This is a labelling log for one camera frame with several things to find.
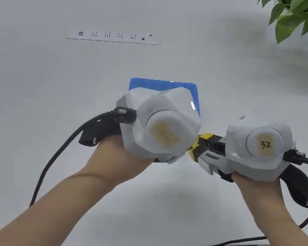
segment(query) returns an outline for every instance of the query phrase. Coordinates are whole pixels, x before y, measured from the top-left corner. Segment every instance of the electrical socket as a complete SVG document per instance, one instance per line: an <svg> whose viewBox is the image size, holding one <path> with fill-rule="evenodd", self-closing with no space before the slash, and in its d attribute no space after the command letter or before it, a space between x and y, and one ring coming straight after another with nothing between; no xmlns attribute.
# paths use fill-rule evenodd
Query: electrical socket
<svg viewBox="0 0 308 246"><path fill-rule="evenodd" d="M104 42L133 43L160 45L152 33L107 32L95 29L78 29L73 31L68 39L93 40Z"/></svg>

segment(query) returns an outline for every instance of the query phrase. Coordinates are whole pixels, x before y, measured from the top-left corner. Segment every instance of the human hand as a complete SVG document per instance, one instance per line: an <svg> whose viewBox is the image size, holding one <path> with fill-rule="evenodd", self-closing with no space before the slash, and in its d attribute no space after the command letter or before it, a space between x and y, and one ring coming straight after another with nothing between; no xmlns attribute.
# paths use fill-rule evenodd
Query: human hand
<svg viewBox="0 0 308 246"><path fill-rule="evenodd" d="M257 226L264 232L272 223L292 221L283 199L280 179L273 182L256 181L238 173L233 180L240 188Z"/></svg>
<svg viewBox="0 0 308 246"><path fill-rule="evenodd" d="M122 137L115 135L100 142L81 173L99 177L114 188L138 176L153 161L153 159L139 159L126 151Z"/></svg>

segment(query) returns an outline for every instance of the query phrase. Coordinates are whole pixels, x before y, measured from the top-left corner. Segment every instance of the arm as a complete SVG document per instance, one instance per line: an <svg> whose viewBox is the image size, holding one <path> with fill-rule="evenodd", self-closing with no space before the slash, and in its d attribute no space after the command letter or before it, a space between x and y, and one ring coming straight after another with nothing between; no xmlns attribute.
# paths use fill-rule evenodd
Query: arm
<svg viewBox="0 0 308 246"><path fill-rule="evenodd" d="M233 180L240 188L259 229L272 246L308 246L308 236L287 211L280 180L254 181L239 174Z"/></svg>
<svg viewBox="0 0 308 246"><path fill-rule="evenodd" d="M92 206L151 163L127 153L120 136L105 139L86 167L60 182L0 230L0 246L61 245Z"/></svg>

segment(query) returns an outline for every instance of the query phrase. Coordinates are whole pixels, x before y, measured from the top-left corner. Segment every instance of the blue object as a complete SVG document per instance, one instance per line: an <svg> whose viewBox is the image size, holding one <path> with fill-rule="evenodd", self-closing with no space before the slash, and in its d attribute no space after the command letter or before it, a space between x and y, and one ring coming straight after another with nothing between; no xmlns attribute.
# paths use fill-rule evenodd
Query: blue object
<svg viewBox="0 0 308 246"><path fill-rule="evenodd" d="M197 91L197 86L192 83L183 83L183 82L171 82L165 80L155 80L155 79L146 79L146 78L132 78L130 80L129 90L142 87L146 89L156 90L156 91L166 91L174 88L183 87L189 89L191 95L193 96L194 104L197 109L197 112L200 114L200 102L199 94Z"/></svg>

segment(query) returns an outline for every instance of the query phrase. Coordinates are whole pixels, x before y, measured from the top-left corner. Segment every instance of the black cord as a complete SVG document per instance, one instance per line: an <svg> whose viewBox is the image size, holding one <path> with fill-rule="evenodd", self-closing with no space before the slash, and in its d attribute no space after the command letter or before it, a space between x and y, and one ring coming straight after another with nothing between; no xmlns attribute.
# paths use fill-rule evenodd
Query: black cord
<svg viewBox="0 0 308 246"><path fill-rule="evenodd" d="M303 161L303 163L308 164L308 159L306 158ZM299 225L299 227L301 229L303 229L307 225L308 225L308 217L307 217L307 219L304 220L303 223L301 223ZM223 242L223 243L220 243L220 244L214 244L212 246L226 246L226 245L229 245L229 244L232 244L232 243L251 242L251 241L259 241L259 240L266 240L266 239L267 239L267 237L265 237L265 236L262 236L262 237L249 237L249 238L243 238L243 239L238 239L238 240L231 240L231 241Z"/></svg>
<svg viewBox="0 0 308 246"><path fill-rule="evenodd" d="M30 206L32 206L35 201L36 201L36 197L39 193L40 187L42 185L42 182L49 170L49 168L52 166L52 164L55 162L55 160L60 156L60 154L67 148L67 146L69 146L69 144L85 129L85 127L88 124L91 124L95 121L98 121L100 119L103 119L104 117L108 117L108 116L112 116L115 115L115 113L113 111L110 112L106 112L103 114L100 114L94 118L92 118L91 120L88 120L87 122L85 122L82 126L80 126L75 132L72 133L72 135L65 141L65 143L57 150L57 152L53 155L53 157L49 160L49 162L46 164L45 168L43 169L40 178L36 184L33 196L32 196L32 200L30 203Z"/></svg>

